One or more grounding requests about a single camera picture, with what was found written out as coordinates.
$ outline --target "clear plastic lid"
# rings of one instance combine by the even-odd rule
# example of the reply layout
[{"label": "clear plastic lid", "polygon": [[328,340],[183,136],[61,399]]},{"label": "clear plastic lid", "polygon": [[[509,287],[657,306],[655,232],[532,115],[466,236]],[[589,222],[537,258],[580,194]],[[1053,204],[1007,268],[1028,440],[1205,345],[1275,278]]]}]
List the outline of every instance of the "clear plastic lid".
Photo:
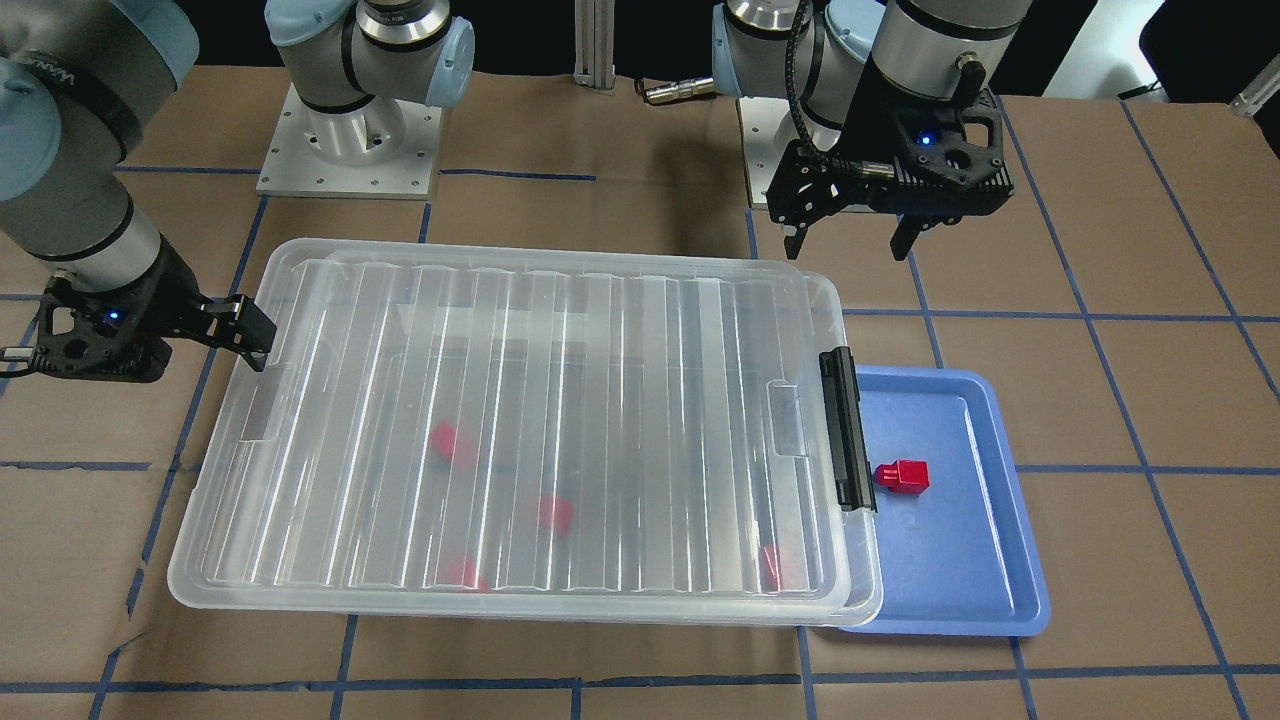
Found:
[{"label": "clear plastic lid", "polygon": [[[232,377],[169,569],[179,601],[874,615],[870,516],[842,514],[832,484],[826,281],[781,263],[308,238],[275,251],[259,302],[275,350]],[[849,528],[869,555],[847,556]]]}]

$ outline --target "blue plastic tray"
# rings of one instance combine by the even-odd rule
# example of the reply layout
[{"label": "blue plastic tray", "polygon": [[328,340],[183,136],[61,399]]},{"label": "blue plastic tray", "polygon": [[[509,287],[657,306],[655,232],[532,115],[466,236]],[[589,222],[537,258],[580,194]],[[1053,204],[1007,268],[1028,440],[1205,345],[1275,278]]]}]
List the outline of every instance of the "blue plastic tray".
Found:
[{"label": "blue plastic tray", "polygon": [[872,469],[929,464],[919,496],[876,487],[884,605],[859,633],[1034,635],[1048,592],[995,391],[963,370],[860,366]]}]

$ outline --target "black handle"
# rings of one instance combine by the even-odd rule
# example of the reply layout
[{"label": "black handle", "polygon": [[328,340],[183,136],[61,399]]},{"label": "black handle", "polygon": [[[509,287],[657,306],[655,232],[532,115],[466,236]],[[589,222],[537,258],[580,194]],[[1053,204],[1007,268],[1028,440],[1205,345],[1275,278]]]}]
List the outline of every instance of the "black handle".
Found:
[{"label": "black handle", "polygon": [[858,377],[854,355],[847,346],[818,355],[822,369],[822,393],[827,405],[827,434],[831,437],[831,461],[836,470],[836,498],[846,511],[869,507],[876,510],[872,488],[872,466],[867,460],[863,439],[863,416],[858,409]]}]

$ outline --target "brown table surface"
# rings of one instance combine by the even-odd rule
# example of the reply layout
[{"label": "brown table surface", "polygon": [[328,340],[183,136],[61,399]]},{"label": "brown table surface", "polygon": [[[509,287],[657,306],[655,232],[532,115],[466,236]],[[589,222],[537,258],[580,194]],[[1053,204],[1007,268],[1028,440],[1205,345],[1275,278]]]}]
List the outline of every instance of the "brown table surface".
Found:
[{"label": "brown table surface", "polygon": [[[300,236],[782,258],[732,100],[477,76],[430,205],[266,200],[287,86],[196,68],[120,168],[211,295]],[[151,386],[0,387],[0,717],[1280,717],[1280,163],[1225,106],[1004,106],[1005,209],[910,263],[891,218],[832,218],[796,265],[859,361],[995,386],[1041,635],[189,610],[165,568],[232,356],[178,343]],[[0,242],[6,345],[45,277]]]}]

